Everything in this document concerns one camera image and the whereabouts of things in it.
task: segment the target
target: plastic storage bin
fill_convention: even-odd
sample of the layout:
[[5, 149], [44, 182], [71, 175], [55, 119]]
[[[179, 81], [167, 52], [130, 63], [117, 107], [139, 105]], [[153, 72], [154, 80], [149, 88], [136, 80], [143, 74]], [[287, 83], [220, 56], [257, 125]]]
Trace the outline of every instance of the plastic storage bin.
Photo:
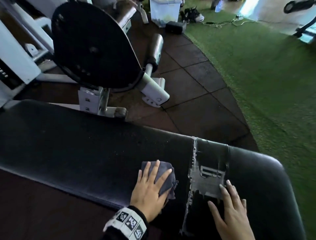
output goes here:
[[150, 0], [151, 20], [160, 28], [170, 21], [177, 22], [182, 0]]

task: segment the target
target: person's left hand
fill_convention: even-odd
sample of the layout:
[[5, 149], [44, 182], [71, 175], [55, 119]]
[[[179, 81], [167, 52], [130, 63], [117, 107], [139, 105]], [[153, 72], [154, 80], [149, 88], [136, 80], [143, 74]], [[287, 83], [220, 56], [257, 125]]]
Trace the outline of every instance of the person's left hand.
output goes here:
[[154, 183], [157, 176], [159, 165], [160, 161], [157, 160], [153, 170], [150, 173], [150, 176], [148, 176], [150, 162], [147, 162], [146, 164], [143, 177], [142, 171], [139, 170], [137, 183], [131, 197], [130, 205], [137, 207], [145, 215], [148, 222], [154, 220], [160, 213], [170, 191], [170, 189], [165, 191], [159, 197], [159, 191], [162, 185], [166, 181], [169, 174], [172, 172], [172, 169], [167, 170], [156, 181], [156, 183]]

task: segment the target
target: brown tiled floor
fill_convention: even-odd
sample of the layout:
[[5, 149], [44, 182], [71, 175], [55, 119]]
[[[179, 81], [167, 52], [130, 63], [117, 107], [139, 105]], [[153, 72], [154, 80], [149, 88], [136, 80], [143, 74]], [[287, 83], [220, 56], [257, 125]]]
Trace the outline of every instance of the brown tiled floor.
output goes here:
[[[128, 37], [142, 64], [153, 33], [164, 37], [155, 77], [166, 79], [170, 100], [162, 108], [145, 104], [141, 93], [111, 93], [109, 106], [125, 107], [127, 120], [175, 133], [258, 151], [246, 121], [220, 74], [182, 35], [169, 35], [154, 24], [133, 18]], [[17, 99], [78, 104], [78, 85], [30, 85]], [[0, 239], [98, 239], [113, 212], [50, 187], [0, 171]], [[150, 239], [171, 239], [158, 229]]]

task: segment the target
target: gray tape residue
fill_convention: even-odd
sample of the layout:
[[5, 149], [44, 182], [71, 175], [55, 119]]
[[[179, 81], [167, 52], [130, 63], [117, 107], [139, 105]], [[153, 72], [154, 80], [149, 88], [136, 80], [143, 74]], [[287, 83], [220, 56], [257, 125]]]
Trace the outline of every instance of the gray tape residue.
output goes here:
[[219, 189], [219, 184], [224, 185], [224, 178], [226, 171], [220, 171], [220, 160], [218, 161], [218, 168], [213, 169], [206, 166], [200, 166], [196, 159], [196, 153], [198, 148], [197, 138], [193, 138], [193, 154], [192, 154], [192, 167], [189, 169], [188, 178], [190, 179], [190, 191], [188, 195], [188, 201], [186, 203], [185, 216], [182, 224], [180, 234], [185, 234], [188, 237], [194, 236], [186, 229], [186, 219], [189, 211], [189, 207], [192, 205], [193, 194], [199, 190], [203, 196], [210, 196], [217, 199], [222, 199], [222, 195]]

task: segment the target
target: folded microfiber cloth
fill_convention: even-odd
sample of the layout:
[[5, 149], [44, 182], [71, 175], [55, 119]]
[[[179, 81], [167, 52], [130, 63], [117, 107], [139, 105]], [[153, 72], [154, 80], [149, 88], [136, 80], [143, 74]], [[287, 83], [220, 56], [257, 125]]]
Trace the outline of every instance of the folded microfiber cloth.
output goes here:
[[[149, 174], [153, 170], [153, 168], [155, 166], [155, 163], [156, 163], [156, 161], [150, 162]], [[147, 162], [142, 162], [142, 168], [141, 168], [142, 172], [144, 172], [146, 164], [147, 164]], [[171, 165], [171, 163], [169, 163], [169, 162], [162, 162], [162, 161], [160, 162], [155, 182], [161, 177], [161, 175], [165, 171], [167, 171], [170, 168], [172, 169], [172, 173], [170, 173], [170, 175], [167, 177], [167, 180], [162, 185], [162, 187], [161, 187], [161, 189], [159, 191], [159, 196], [162, 195], [165, 191], [167, 191], [168, 189], [171, 188], [167, 199], [175, 199], [176, 197], [174, 195], [174, 190], [176, 189], [176, 186], [177, 186], [179, 181], [176, 180], [176, 176], [174, 174], [174, 168]]]

